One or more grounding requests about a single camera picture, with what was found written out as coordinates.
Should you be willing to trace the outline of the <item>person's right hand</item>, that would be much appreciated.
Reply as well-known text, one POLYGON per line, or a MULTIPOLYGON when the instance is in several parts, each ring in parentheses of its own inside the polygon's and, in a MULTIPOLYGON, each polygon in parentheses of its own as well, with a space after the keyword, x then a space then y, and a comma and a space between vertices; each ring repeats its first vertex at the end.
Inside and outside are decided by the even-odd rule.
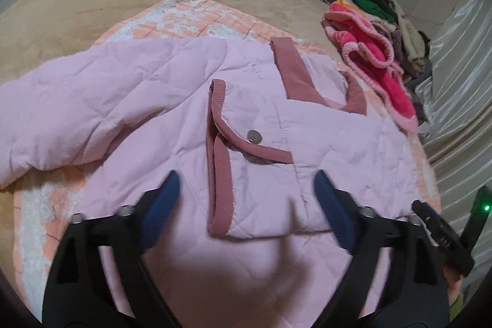
POLYGON ((453 306, 459 297, 463 284, 463 277, 459 274, 459 272, 447 265, 444 266, 443 274, 448 284, 447 295, 449 306, 453 306))

